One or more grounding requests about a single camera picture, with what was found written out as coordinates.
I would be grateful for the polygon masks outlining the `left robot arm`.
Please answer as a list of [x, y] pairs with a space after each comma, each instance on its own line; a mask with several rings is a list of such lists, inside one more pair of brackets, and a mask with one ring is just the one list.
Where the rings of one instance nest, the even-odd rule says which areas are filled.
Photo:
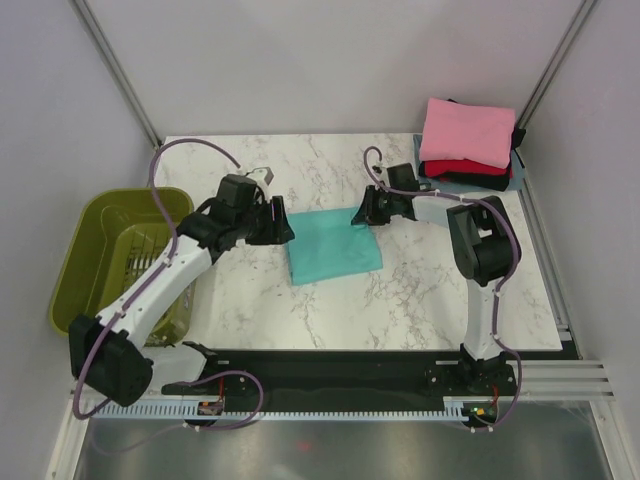
[[271, 246], [294, 239], [283, 198], [268, 193], [272, 180], [268, 167], [225, 175], [216, 195], [180, 221], [171, 242], [124, 294], [95, 317], [72, 321], [71, 371], [78, 384], [121, 407], [134, 404], [153, 376], [142, 349], [183, 291], [240, 241]]

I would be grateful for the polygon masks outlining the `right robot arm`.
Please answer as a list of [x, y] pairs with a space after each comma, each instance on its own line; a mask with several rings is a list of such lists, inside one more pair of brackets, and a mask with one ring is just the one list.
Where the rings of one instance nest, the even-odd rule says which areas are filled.
[[467, 285], [467, 325], [457, 364], [439, 382], [473, 394], [517, 392], [517, 372], [498, 332], [501, 290], [521, 260], [521, 247], [501, 199], [480, 199], [422, 189], [413, 167], [400, 164], [365, 170], [366, 187], [353, 225], [384, 226], [399, 216], [448, 229], [455, 265]]

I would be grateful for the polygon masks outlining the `teal t-shirt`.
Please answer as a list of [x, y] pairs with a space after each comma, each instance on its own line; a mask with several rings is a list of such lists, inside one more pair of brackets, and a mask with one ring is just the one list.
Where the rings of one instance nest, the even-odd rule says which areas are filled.
[[286, 244], [291, 284], [302, 286], [383, 267], [382, 253], [367, 225], [353, 225], [357, 209], [294, 213], [295, 238]]

